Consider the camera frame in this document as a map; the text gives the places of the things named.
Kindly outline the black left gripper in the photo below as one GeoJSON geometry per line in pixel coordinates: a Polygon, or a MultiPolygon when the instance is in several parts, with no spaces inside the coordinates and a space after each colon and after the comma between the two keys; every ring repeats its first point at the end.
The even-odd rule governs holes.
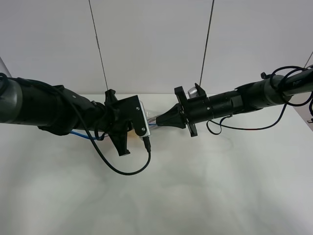
{"type": "Polygon", "coordinates": [[[134,129],[138,136],[143,134],[140,116],[136,110],[138,105],[139,97],[137,95],[118,100],[115,96],[115,90],[109,89],[105,92],[105,114],[96,122],[95,131],[102,131],[109,135],[119,156],[130,154],[127,149],[129,126],[134,129]]]}

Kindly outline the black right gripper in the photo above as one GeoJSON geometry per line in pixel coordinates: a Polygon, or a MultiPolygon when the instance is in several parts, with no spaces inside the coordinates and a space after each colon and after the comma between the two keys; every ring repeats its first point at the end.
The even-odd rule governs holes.
{"type": "Polygon", "coordinates": [[[198,135],[196,124],[215,118],[233,115],[242,110],[242,98],[237,91],[230,91],[208,97],[198,84],[195,85],[198,96],[187,98],[183,87],[174,89],[178,99],[170,110],[156,118],[159,127],[188,127],[191,137],[198,135]]]}

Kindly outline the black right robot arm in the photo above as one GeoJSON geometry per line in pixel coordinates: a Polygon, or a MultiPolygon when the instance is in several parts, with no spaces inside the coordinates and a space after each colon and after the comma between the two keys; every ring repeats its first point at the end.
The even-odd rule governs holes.
{"type": "Polygon", "coordinates": [[[196,124],[217,118],[255,112],[276,105],[292,105],[292,96],[313,91],[313,68],[285,66],[272,74],[261,74],[261,80],[235,88],[233,91],[207,96],[198,84],[186,96],[183,87],[174,93],[178,103],[156,118],[159,127],[188,128],[192,137],[197,136],[196,124]]]}

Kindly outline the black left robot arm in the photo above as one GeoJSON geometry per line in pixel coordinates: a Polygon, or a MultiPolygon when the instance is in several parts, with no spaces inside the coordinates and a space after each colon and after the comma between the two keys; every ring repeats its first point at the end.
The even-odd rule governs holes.
{"type": "Polygon", "coordinates": [[[127,133],[134,130],[150,135],[146,114],[138,96],[117,99],[115,91],[105,92],[105,102],[90,101],[62,85],[0,75],[0,121],[37,126],[57,136],[72,130],[94,131],[98,140],[108,135],[118,155],[129,154],[127,133]]]}

